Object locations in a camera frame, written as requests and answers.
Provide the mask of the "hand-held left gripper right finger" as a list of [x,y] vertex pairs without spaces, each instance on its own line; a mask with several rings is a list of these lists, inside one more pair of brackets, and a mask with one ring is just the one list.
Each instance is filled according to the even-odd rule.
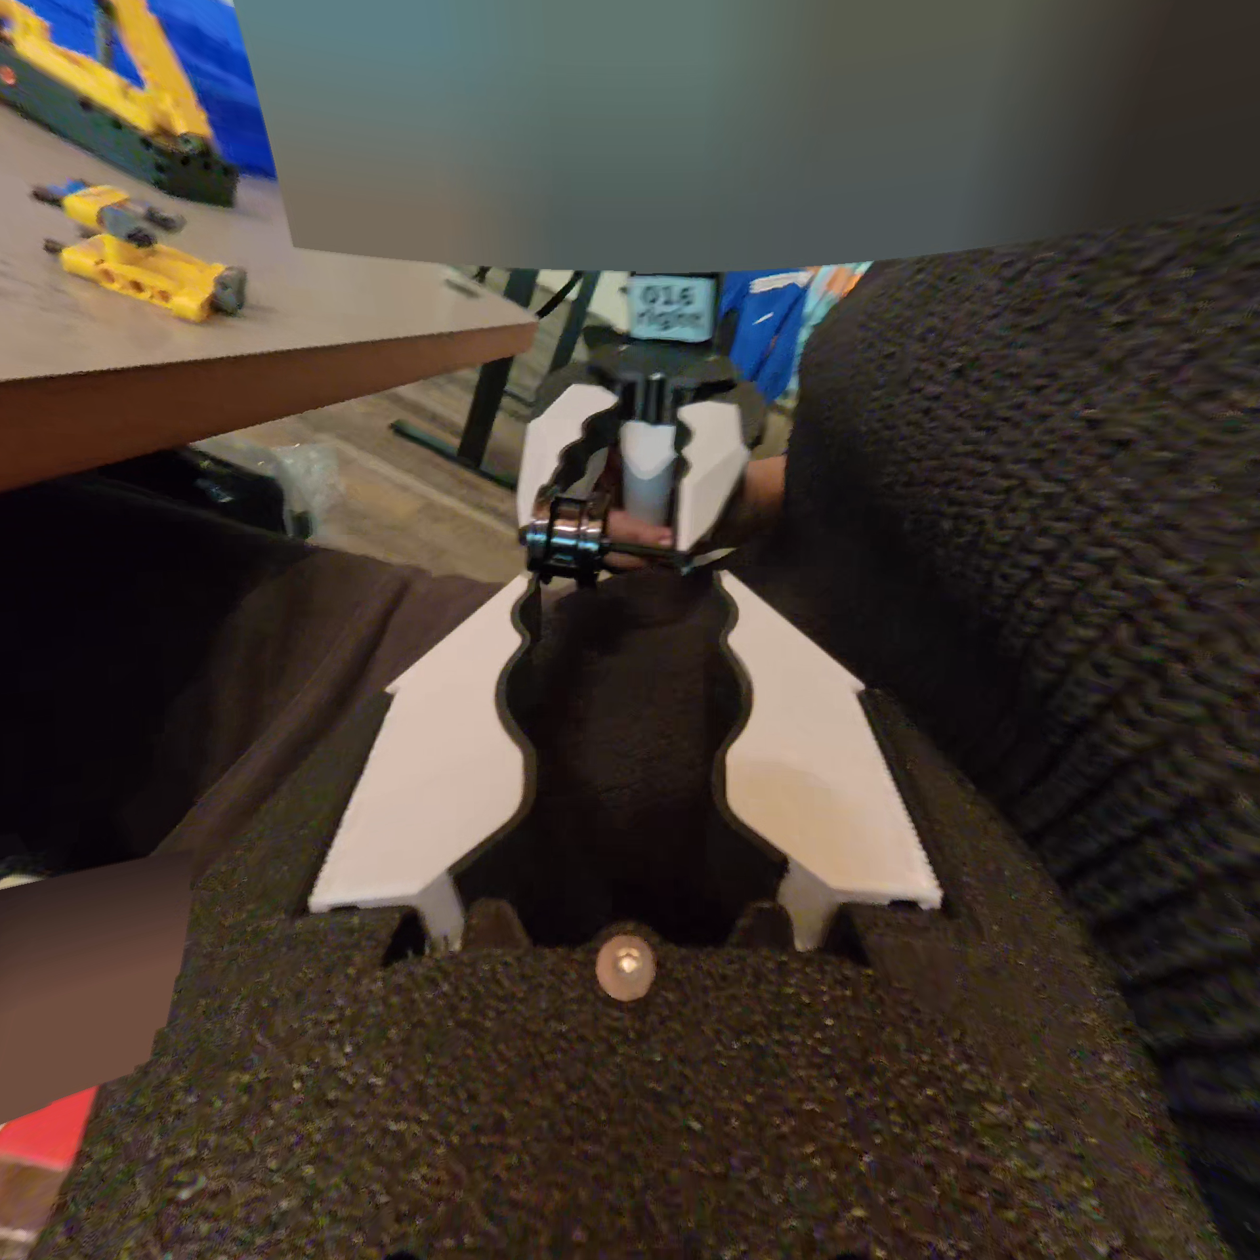
[[740,579],[716,573],[719,646],[740,685],[718,756],[718,802],[784,871],[776,904],[797,952],[841,907],[941,912],[944,894],[863,706],[872,694]]

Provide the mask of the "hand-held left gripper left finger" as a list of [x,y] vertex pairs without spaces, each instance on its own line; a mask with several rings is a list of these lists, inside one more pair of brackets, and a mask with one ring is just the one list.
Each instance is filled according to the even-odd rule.
[[508,711],[508,679],[539,606],[521,573],[385,688],[371,741],[307,895],[310,915],[409,909],[430,945],[457,951],[460,871],[524,814],[530,751]]

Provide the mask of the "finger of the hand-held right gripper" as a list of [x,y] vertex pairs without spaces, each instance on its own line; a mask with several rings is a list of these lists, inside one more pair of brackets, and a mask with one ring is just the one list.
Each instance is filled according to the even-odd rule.
[[724,516],[749,459],[742,412],[736,403],[706,399],[682,405],[676,414],[682,439],[680,471],[673,496],[674,549],[698,550]]
[[568,385],[526,429],[515,475],[517,540],[556,498],[598,495],[622,423],[620,399],[595,384]]

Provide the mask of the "black toy wheel with axle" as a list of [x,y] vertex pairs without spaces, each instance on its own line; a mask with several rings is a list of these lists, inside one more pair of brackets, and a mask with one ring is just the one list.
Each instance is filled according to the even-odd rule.
[[670,546],[614,538],[608,532],[608,504],[605,493],[538,496],[518,529],[526,570],[541,583],[563,577],[589,588],[607,571],[608,556],[656,562],[677,573],[692,573],[713,559]]

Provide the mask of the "person's right forearm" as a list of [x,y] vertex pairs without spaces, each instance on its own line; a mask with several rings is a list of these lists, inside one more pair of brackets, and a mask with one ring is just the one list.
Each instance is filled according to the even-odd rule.
[[817,624],[1256,1120],[1256,202],[875,262],[800,369]]

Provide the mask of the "person's right hand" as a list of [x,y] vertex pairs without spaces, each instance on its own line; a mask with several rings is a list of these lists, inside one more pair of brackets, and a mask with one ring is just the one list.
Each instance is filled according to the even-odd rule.
[[[784,454],[749,462],[715,526],[700,541],[697,556],[728,553],[772,531],[782,514],[784,484]],[[659,564],[659,559],[640,555],[643,547],[652,552],[673,549],[667,526],[649,525],[620,508],[608,511],[605,535],[617,546],[605,556],[610,570],[631,571]]]

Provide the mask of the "blue orange cloth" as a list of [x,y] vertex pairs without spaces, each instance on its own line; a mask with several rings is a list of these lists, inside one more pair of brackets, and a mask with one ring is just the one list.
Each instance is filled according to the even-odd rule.
[[724,352],[767,405],[794,400],[811,333],[869,268],[862,261],[724,274],[718,301]]

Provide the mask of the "clear plastic bag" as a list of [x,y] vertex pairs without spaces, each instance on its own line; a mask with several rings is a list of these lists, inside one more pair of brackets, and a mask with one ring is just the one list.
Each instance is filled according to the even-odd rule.
[[188,447],[193,484],[242,525],[313,541],[341,493],[337,457],[323,442],[265,445],[244,435]]

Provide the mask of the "person's black trousers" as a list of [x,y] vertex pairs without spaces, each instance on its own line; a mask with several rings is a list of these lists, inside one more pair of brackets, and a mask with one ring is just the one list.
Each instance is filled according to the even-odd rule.
[[[160,843],[208,868],[322,735],[494,589],[307,546],[98,477],[2,495],[2,874]],[[722,942],[758,898],[712,765],[730,684],[701,576],[542,597],[515,712],[538,753],[515,834],[454,883],[536,943],[616,921]]]

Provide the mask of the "yellow toy beam assembly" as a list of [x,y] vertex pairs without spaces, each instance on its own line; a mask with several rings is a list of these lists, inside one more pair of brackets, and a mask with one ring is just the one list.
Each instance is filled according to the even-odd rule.
[[44,240],[41,247],[64,273],[185,322],[236,316],[247,301],[241,267],[205,262],[172,246],[139,246],[97,231],[73,243]]

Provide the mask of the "yellow toy vehicle assembly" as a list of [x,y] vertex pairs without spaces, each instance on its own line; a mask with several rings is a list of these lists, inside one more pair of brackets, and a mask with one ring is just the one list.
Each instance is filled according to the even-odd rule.
[[92,52],[58,43],[23,3],[1,3],[1,100],[14,114],[152,189],[220,210],[239,171],[146,3],[91,3]]

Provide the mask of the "small yellow grey toy assembly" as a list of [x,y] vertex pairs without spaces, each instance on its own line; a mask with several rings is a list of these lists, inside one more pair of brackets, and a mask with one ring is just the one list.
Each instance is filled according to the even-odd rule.
[[106,234],[136,247],[151,247],[160,232],[179,232],[184,217],[103,183],[68,180],[34,184],[31,199],[55,207],[88,234]]

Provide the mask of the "black table leg frame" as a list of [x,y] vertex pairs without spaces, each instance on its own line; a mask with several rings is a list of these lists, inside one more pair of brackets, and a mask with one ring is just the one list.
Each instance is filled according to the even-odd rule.
[[[599,271],[572,271],[535,310],[535,319],[542,322],[557,307],[565,307],[565,321],[547,367],[550,373],[572,363],[601,277],[602,273]],[[409,420],[392,420],[388,424],[389,433],[412,447],[430,451],[443,462],[466,469],[487,483],[512,490],[515,486],[512,475],[493,471],[482,462],[502,400],[508,399],[532,406],[532,399],[508,390],[512,364],[512,357],[503,357],[479,367],[464,423],[454,445],[422,430]]]

